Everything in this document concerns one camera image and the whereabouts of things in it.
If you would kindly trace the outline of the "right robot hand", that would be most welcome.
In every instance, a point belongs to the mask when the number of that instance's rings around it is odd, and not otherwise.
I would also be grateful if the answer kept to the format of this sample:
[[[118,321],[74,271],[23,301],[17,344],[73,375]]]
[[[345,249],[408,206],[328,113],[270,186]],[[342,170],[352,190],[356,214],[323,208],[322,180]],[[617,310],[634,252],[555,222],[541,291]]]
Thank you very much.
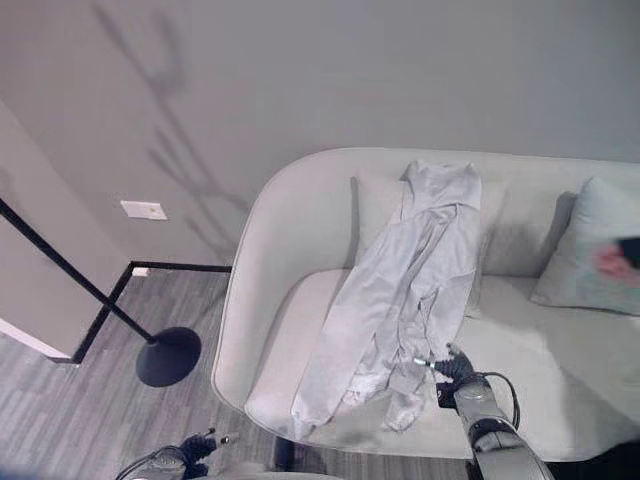
[[[428,360],[422,357],[414,357],[413,363],[426,367],[449,379],[457,386],[475,375],[474,367],[467,355],[455,344],[447,344],[448,357],[444,360]]]

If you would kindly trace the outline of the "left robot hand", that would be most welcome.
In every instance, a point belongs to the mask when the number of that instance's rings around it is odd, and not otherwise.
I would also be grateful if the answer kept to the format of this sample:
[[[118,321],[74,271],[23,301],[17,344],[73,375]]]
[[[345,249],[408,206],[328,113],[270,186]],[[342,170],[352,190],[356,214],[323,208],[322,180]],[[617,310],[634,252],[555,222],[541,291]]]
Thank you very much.
[[[206,477],[209,466],[204,461],[217,449],[226,447],[236,442],[238,433],[226,433],[218,435],[214,427],[210,427],[204,433],[198,433],[188,437],[179,446],[184,456],[184,479],[196,479]]]

